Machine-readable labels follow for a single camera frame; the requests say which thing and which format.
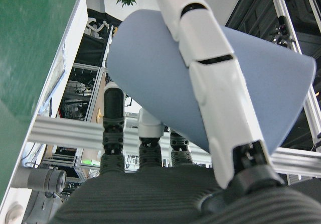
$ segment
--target black joint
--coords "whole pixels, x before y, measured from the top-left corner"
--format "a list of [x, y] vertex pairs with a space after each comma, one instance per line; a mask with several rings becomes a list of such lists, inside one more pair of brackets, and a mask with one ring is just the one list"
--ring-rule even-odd
[[141, 144], [145, 147], [155, 147], [158, 145], [160, 138], [141, 138], [139, 137], [139, 140], [141, 141]]
[[227, 203], [231, 203], [255, 191], [284, 185], [283, 179], [271, 166], [258, 165], [235, 175], [224, 192], [224, 199]]
[[195, 9], [206, 9], [206, 7], [200, 3], [191, 3], [183, 8], [182, 13], [181, 13], [181, 18], [186, 12], [189, 12], [189, 11], [195, 10]]
[[176, 132], [171, 132], [171, 147], [176, 151], [187, 151], [189, 141]]
[[211, 59], [206, 59], [206, 60], [202, 60], [202, 61], [198, 61], [198, 62], [202, 63], [204, 65], [210, 65], [210, 64], [213, 64], [213, 63], [228, 61], [228, 60], [231, 60], [231, 59], [233, 59], [232, 55], [224, 55], [224, 56], [215, 57], [215, 58], [211, 58]]
[[261, 142], [256, 141], [235, 147], [233, 150], [233, 162], [235, 174], [256, 165], [267, 164]]

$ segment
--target metal frame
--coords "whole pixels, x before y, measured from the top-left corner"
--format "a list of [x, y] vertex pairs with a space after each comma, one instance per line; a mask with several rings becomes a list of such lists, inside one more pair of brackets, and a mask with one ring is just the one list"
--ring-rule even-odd
[[107, 61], [107, 55], [109, 53], [109, 46], [112, 42], [112, 31], [114, 29], [114, 26], [113, 25], [110, 25], [110, 29], [108, 29], [109, 31], [109, 36], [108, 36], [108, 40], [107, 40], [107, 44], [106, 44], [106, 49], [105, 49], [105, 53], [104, 53], [104, 58], [102, 60], [102, 67], [103, 68], [106, 68], [106, 61]]
[[[292, 40], [289, 43], [290, 48], [294, 52], [302, 54], [285, 0], [273, 0], [273, 2], [277, 16], [285, 16], [286, 18], [286, 26]], [[303, 107], [310, 127], [313, 143], [316, 144], [320, 141], [318, 135], [321, 133], [321, 111], [312, 85], [309, 88]]]
[[[130, 122], [130, 126], [135, 126], [137, 119], [126, 118], [126, 122]], [[37, 132], [43, 127], [42, 133], [45, 135], [39, 135], [37, 139]], [[103, 127], [100, 124], [94, 124], [83, 121], [68, 120], [68, 119], [54, 119], [49, 117], [38, 116], [32, 129], [31, 137], [42, 141], [42, 143], [56, 144], [57, 140], [60, 141], [59, 146], [76, 148], [77, 150], [83, 150], [84, 148], [93, 150], [102, 150], [102, 132]], [[59, 135], [50, 135], [49, 129], [58, 130]], [[86, 140], [82, 141], [77, 137], [79, 133], [84, 133], [87, 136]], [[128, 128], [124, 129], [124, 155], [138, 155], [138, 129]], [[165, 132], [164, 136], [160, 139], [160, 147], [163, 154], [163, 159], [170, 158], [170, 155], [166, 155], [170, 147], [169, 133]], [[190, 143], [190, 150], [192, 152], [192, 158], [194, 162], [204, 163], [211, 165], [211, 156], [193, 143]], [[82, 169], [99, 169], [97, 165], [87, 165], [81, 163], [81, 153], [76, 154], [73, 166], [77, 174], [80, 175], [81, 181], [86, 178], [83, 176]], [[45, 159], [46, 163], [50, 164], [58, 161], [52, 159]], [[287, 148], [277, 148], [271, 156], [272, 166], [278, 173], [284, 174], [296, 174], [302, 176], [321, 177], [321, 153], [294, 150]]]
[[96, 105], [96, 100], [98, 97], [98, 91], [99, 91], [99, 87], [100, 87], [100, 82], [103, 76], [104, 70], [99, 67], [98, 71], [97, 71], [97, 75], [96, 75], [96, 80], [95, 80], [95, 84], [94, 87], [92, 89], [92, 93], [91, 93], [91, 97], [90, 97], [90, 101], [88, 104], [88, 110], [86, 112], [86, 116], [85, 116], [85, 121], [91, 121], [93, 112], [94, 112], [94, 108]]

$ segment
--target cable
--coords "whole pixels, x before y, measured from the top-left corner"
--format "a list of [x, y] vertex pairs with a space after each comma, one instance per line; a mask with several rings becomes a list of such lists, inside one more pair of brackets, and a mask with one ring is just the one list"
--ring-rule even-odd
[[34, 145], [32, 145], [32, 147], [31, 147], [31, 149], [30, 149], [29, 153], [28, 153], [25, 157], [23, 157], [21, 160], [24, 160], [25, 158], [27, 158], [27, 157], [31, 154], [32, 149], [34, 148], [34, 146], [35, 146], [35, 145], [36, 145], [36, 143], [34, 143]]
[[104, 24], [102, 24], [99, 28], [94, 28], [91, 25], [87, 24], [87, 27], [91, 30], [93, 30], [94, 32], [100, 32], [105, 26], [108, 28], [108, 24], [107, 22], [103, 21]]

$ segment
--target robotic hand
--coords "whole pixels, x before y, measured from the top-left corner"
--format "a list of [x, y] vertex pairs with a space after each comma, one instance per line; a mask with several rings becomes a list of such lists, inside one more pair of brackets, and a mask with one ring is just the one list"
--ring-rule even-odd
[[[269, 166], [263, 135], [238, 59], [209, 6], [204, 0], [157, 1], [189, 68], [219, 185], [227, 188], [242, 171], [251, 176], [247, 178], [244, 192], [266, 180], [273, 185], [282, 184]], [[244, 183], [242, 175], [236, 179]]]

